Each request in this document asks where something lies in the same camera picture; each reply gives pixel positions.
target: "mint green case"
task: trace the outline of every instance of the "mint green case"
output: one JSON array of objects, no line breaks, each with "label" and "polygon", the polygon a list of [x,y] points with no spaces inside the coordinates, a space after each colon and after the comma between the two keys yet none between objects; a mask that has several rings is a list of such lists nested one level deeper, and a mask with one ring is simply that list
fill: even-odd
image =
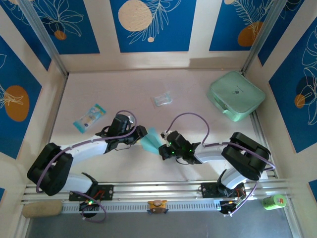
[{"label": "mint green case", "polygon": [[212,83],[209,100],[232,121],[240,121],[253,112],[265,99],[265,93],[236,71]]}]

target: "small plastic bag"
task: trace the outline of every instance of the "small plastic bag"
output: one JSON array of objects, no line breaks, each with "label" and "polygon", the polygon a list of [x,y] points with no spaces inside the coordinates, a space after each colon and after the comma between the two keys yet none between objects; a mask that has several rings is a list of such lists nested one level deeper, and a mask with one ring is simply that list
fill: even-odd
[{"label": "small plastic bag", "polygon": [[157,97],[154,97],[152,98],[152,100],[157,107],[170,104],[173,101],[169,92],[159,95]]},{"label": "small plastic bag", "polygon": [[85,131],[105,113],[106,111],[102,107],[95,104],[83,117],[73,124],[81,133],[85,133]]}]

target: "green cylinder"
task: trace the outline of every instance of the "green cylinder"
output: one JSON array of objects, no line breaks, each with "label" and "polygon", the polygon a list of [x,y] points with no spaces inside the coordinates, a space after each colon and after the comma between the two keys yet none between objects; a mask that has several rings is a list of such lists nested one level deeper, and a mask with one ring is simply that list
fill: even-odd
[{"label": "green cylinder", "polygon": [[262,200],[262,205],[266,210],[274,210],[285,207],[287,200],[283,195],[277,194]]}]

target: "wall decal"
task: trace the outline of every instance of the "wall decal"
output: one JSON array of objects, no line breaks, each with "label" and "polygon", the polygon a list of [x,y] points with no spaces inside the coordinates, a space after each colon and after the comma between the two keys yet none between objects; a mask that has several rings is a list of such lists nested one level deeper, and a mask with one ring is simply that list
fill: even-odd
[{"label": "wall decal", "polygon": [[41,88],[0,37],[0,152],[16,159]]},{"label": "wall decal", "polygon": [[315,144],[317,142],[317,18],[269,83],[296,152]]},{"label": "wall decal", "polygon": [[[31,3],[61,55],[100,53],[83,0],[32,0]],[[15,0],[1,0],[0,4],[48,69],[51,59]]]},{"label": "wall decal", "polygon": [[313,195],[315,197],[315,200],[317,202],[317,180],[310,181],[309,186],[311,187],[311,190],[312,190]]},{"label": "wall decal", "polygon": [[4,197],[4,192],[5,192],[5,189],[0,187],[0,205],[1,205],[2,199]]},{"label": "wall decal", "polygon": [[247,51],[262,27],[272,0],[223,0],[210,51]]},{"label": "wall decal", "polygon": [[122,53],[188,51],[196,0],[110,0]]},{"label": "wall decal", "polygon": [[265,41],[263,47],[261,48],[258,57],[262,65],[265,64],[267,58],[272,53],[278,41],[283,36],[288,25],[293,20],[298,9],[303,4],[304,0],[288,0],[283,11],[280,14],[280,17],[276,21],[273,29],[271,30],[267,40]]}]

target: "cable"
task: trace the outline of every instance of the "cable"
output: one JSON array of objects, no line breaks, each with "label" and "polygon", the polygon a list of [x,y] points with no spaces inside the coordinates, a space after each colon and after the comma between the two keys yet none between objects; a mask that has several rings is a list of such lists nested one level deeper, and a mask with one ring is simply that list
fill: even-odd
[{"label": "cable", "polygon": [[204,119],[202,116],[198,115],[197,113],[182,113],[182,114],[179,114],[177,117],[174,118],[174,120],[172,121],[172,123],[170,124],[169,128],[166,130],[166,132],[168,132],[172,125],[174,124],[174,122],[176,121],[176,119],[178,119],[180,116],[182,115],[194,115],[194,116],[197,116],[199,117],[200,119],[202,119],[205,123],[206,123],[206,126],[207,126],[207,135],[204,137],[203,141],[202,141],[202,144],[204,145],[205,143],[205,140],[207,139],[208,135],[209,135],[209,132],[210,132],[210,128],[209,128],[209,125],[208,125],[208,122],[206,121],[206,119]]},{"label": "cable", "polygon": [[[232,142],[223,142],[223,143],[213,143],[213,144],[207,144],[204,145],[205,147],[213,147],[213,146],[221,146],[221,145],[231,145],[231,146],[235,146],[241,150],[246,151],[247,153],[257,157],[258,159],[262,160],[263,162],[271,165],[270,168],[266,168],[264,169],[265,171],[270,171],[270,170],[274,170],[276,168],[275,164],[273,164],[272,162],[268,161],[267,159],[263,158],[262,156],[258,155],[257,153]],[[242,205],[249,199],[249,197],[252,195],[252,193],[254,192],[254,190],[256,189],[257,185],[258,185],[259,181],[256,181],[256,184],[254,185],[254,187],[252,188],[251,192],[246,196],[246,198],[241,202],[241,204],[236,207],[231,213],[226,214],[225,216],[232,216],[234,213],[236,213],[236,211],[238,211],[240,209],[240,207],[242,207]]]},{"label": "cable", "polygon": [[94,198],[92,198],[92,197],[90,197],[90,196],[88,196],[88,195],[86,195],[86,194],[84,194],[84,193],[82,193],[82,192],[78,192],[78,191],[72,191],[73,193],[77,193],[78,195],[81,195],[81,196],[83,196],[83,197],[86,197],[86,198],[88,198],[88,199],[90,199],[90,200],[93,200],[95,203],[97,203],[97,205],[101,208],[101,209],[103,209],[103,211],[104,211],[104,213],[105,213],[105,216],[104,216],[104,218],[103,219],[101,219],[101,220],[88,220],[88,219],[86,219],[86,217],[84,217],[84,209],[82,210],[82,212],[81,212],[81,215],[82,215],[82,217],[83,217],[83,220],[85,220],[85,221],[87,221],[87,222],[92,222],[92,223],[101,223],[101,222],[103,222],[105,219],[106,219],[106,209],[105,209],[105,207],[100,203],[100,202],[98,202],[97,200],[95,200]]},{"label": "cable", "polygon": [[237,199],[239,199],[239,197],[240,197],[240,193],[239,193],[239,191],[237,190],[237,189],[235,189],[236,190],[236,192],[237,192]]},{"label": "cable", "polygon": [[122,149],[117,149],[117,148],[115,148],[114,150],[115,150],[115,151],[126,150],[126,149],[130,149],[130,147],[131,147],[131,145],[129,145],[128,147],[122,148]]},{"label": "cable", "polygon": [[207,144],[207,145],[205,145],[205,147],[213,147],[213,146],[221,146],[221,145],[231,145],[231,146],[237,147],[237,148],[239,148],[239,149],[241,149],[241,150],[244,150],[244,151],[246,151],[247,153],[249,153],[249,154],[251,154],[251,155],[257,157],[258,159],[262,160],[263,162],[265,162],[265,163],[271,165],[270,168],[266,168],[266,169],[264,169],[264,171],[275,170],[275,168],[276,168],[275,164],[273,164],[272,162],[268,161],[267,159],[265,159],[265,158],[262,157],[261,155],[258,155],[257,153],[255,153],[255,152],[253,152],[253,151],[251,151],[251,150],[249,150],[249,149],[247,149],[247,148],[245,148],[245,147],[243,147],[243,146],[241,146],[241,145],[232,143],[232,142],[223,142],[223,143]]},{"label": "cable", "polygon": [[177,158],[175,158],[175,160],[176,160],[176,162],[179,163],[180,165],[189,165],[189,163],[184,164],[184,163],[179,162],[179,161],[177,160]]},{"label": "cable", "polygon": [[[48,165],[47,165],[47,166],[45,167],[45,169],[43,170],[43,172],[42,172],[42,174],[41,174],[41,176],[40,176],[38,182],[36,183],[36,188],[35,188],[36,192],[37,192],[37,193],[43,193],[43,191],[40,191],[40,185],[41,185],[41,183],[42,183],[42,181],[43,181],[43,178],[44,178],[45,174],[48,172],[48,170],[49,170],[49,168],[51,167],[51,165],[52,165],[52,164],[55,162],[55,160],[57,160],[57,158],[58,158],[60,155],[62,155],[63,153],[65,153],[65,152],[67,152],[67,151],[69,151],[69,150],[71,150],[71,149],[77,148],[77,147],[79,147],[79,146],[85,145],[85,144],[94,143],[94,142],[98,142],[98,141],[112,140],[112,139],[121,139],[121,138],[125,138],[125,137],[131,135],[131,134],[136,130],[136,128],[137,128],[137,127],[136,127],[136,125],[137,125],[137,118],[135,117],[135,115],[134,115],[132,112],[127,111],[127,110],[121,110],[121,111],[117,112],[116,115],[118,115],[118,114],[121,113],[121,112],[129,113],[129,114],[131,114],[131,115],[134,117],[134,119],[135,119],[135,122],[134,122],[134,123],[135,123],[135,126],[134,126],[134,128],[132,129],[132,131],[130,131],[130,132],[127,133],[126,135],[119,135],[119,136],[112,136],[112,137],[106,137],[106,138],[97,138],[97,139],[93,139],[93,140],[86,140],[86,141],[79,142],[79,143],[77,143],[77,144],[74,144],[74,145],[72,145],[72,146],[69,146],[69,147],[67,147],[67,148],[65,148],[65,149],[63,149],[63,150],[61,150],[57,155],[55,155],[55,156],[52,158],[52,160],[48,163]],[[103,209],[103,211],[105,212],[105,217],[104,217],[101,221],[93,221],[93,220],[90,220],[90,222],[99,223],[99,222],[102,222],[102,221],[105,220],[105,218],[106,218],[106,209],[101,205],[101,203],[97,202],[94,198],[92,198],[92,197],[90,197],[90,196],[88,196],[88,195],[86,195],[86,194],[84,194],[84,193],[77,192],[77,191],[74,191],[74,192],[77,193],[77,194],[79,194],[79,195],[81,195],[81,196],[84,196],[84,197],[86,197],[86,198],[88,198],[88,199],[90,199],[90,200],[93,200],[93,201],[94,201],[95,203],[97,203],[97,204]]]},{"label": "cable", "polygon": [[227,216],[228,216],[228,215],[229,215],[229,216],[232,216],[233,214],[235,214],[235,213],[240,209],[240,207],[243,206],[243,204],[245,204],[245,202],[249,199],[249,197],[252,195],[252,193],[254,192],[254,190],[256,190],[256,187],[257,187],[257,185],[258,185],[258,182],[259,182],[259,181],[256,181],[256,184],[255,184],[254,187],[252,188],[251,192],[246,196],[246,198],[241,202],[241,204],[240,204],[238,207],[236,207],[231,213],[228,213]]}]

